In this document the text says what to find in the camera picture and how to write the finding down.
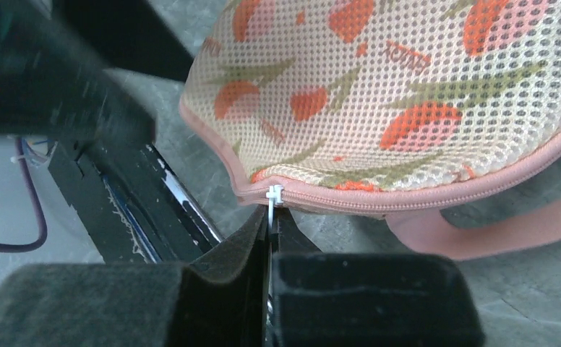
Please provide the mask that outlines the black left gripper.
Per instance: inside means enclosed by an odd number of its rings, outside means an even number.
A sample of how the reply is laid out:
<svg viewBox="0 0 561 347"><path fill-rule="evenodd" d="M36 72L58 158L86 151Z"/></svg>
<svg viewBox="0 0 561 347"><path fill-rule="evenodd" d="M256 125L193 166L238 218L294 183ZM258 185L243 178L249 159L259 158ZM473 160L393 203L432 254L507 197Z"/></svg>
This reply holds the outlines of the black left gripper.
<svg viewBox="0 0 561 347"><path fill-rule="evenodd" d="M0 134L148 144L150 112L107 74L185 82L192 55L148 1L0 1Z"/></svg>

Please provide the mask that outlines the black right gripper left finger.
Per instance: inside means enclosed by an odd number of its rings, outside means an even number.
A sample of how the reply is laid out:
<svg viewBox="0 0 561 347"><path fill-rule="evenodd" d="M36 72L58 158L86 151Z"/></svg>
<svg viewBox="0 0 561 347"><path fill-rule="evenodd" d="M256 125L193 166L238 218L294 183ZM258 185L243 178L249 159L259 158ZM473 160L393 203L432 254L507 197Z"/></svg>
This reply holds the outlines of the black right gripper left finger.
<svg viewBox="0 0 561 347"><path fill-rule="evenodd" d="M0 346L261 346L267 210L191 263L38 264L0 285Z"/></svg>

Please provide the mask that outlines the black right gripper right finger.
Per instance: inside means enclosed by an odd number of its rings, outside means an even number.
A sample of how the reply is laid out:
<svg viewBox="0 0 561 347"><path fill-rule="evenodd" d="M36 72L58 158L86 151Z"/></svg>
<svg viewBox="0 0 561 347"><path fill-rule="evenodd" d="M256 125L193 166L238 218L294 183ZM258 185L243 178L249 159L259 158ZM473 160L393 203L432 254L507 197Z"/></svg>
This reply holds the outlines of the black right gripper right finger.
<svg viewBox="0 0 561 347"><path fill-rule="evenodd" d="M291 212L268 214L269 346L483 346L467 282L446 257L324 253Z"/></svg>

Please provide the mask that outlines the white zipper pull tie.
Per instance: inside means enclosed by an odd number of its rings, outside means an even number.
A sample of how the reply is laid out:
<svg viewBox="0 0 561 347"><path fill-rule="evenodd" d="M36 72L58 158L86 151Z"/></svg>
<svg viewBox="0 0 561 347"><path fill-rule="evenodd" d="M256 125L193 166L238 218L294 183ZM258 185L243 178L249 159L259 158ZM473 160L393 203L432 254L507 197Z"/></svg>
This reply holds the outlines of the white zipper pull tie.
<svg viewBox="0 0 561 347"><path fill-rule="evenodd" d="M269 189L266 192L266 198L268 200L268 207L267 207L268 231L271 231L273 227L275 207L283 204L282 193L283 193L283 186L280 184L269 186Z"/></svg>

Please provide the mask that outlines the floral mesh laundry bag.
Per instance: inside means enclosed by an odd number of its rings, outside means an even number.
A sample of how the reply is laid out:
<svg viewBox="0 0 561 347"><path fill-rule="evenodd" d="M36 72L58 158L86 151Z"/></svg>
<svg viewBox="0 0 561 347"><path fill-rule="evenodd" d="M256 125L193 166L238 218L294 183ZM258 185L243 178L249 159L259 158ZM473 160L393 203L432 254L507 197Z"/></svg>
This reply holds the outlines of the floral mesh laundry bag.
<svg viewBox="0 0 561 347"><path fill-rule="evenodd" d="M561 241L561 1L229 1L179 112L242 204L454 260Z"/></svg>

